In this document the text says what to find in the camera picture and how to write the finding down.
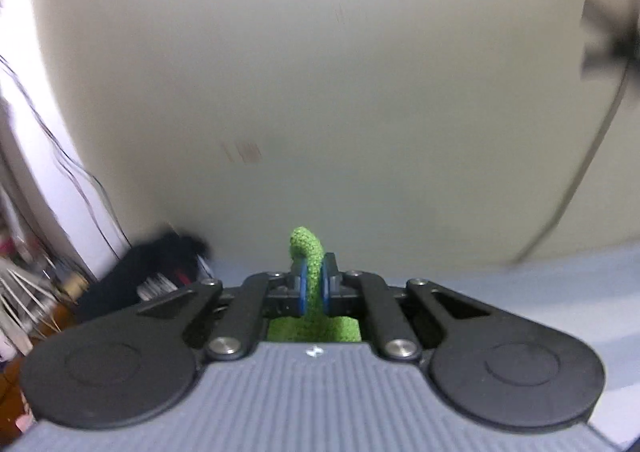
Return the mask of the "navy green knitted sweater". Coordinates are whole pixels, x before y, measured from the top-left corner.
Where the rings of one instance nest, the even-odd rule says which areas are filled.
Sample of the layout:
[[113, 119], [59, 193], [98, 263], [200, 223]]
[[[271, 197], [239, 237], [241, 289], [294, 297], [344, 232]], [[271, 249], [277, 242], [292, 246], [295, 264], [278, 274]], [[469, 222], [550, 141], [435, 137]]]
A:
[[321, 267], [324, 250], [308, 228], [297, 227], [290, 235], [290, 255], [306, 261], [306, 311], [301, 318], [279, 318], [269, 324], [268, 342], [360, 342], [356, 319], [328, 317], [322, 310]]

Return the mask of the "black printed garment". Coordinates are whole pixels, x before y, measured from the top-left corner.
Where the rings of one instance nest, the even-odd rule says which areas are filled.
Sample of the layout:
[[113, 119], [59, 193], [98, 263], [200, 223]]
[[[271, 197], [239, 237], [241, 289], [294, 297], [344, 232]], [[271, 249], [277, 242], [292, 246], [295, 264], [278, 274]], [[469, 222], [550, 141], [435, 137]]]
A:
[[138, 288], [162, 276], [177, 289], [198, 281], [200, 258], [208, 258], [209, 245], [197, 235], [167, 230], [155, 239], [130, 247], [115, 266], [91, 285], [77, 301], [77, 324], [109, 315], [140, 302]]

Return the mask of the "blue white striped bedsheet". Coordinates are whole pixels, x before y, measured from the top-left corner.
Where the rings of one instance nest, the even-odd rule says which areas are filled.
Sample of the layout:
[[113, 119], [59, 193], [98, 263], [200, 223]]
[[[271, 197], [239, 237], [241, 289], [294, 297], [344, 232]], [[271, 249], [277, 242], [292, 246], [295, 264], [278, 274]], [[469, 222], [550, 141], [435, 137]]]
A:
[[448, 409], [418, 372], [363, 345], [262, 347], [238, 372], [205, 377], [194, 451], [634, 451], [639, 446], [639, 251], [449, 281], [596, 350], [605, 386], [585, 423], [518, 435]]

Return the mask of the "black tape cross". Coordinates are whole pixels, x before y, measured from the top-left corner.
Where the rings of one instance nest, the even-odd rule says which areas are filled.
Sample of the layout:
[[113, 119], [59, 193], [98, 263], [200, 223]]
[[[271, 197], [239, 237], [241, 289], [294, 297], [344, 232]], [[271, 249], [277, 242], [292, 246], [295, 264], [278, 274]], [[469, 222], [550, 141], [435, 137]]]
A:
[[582, 24], [604, 38], [600, 46], [585, 46], [582, 75], [621, 66], [639, 84], [639, 0], [585, 0]]

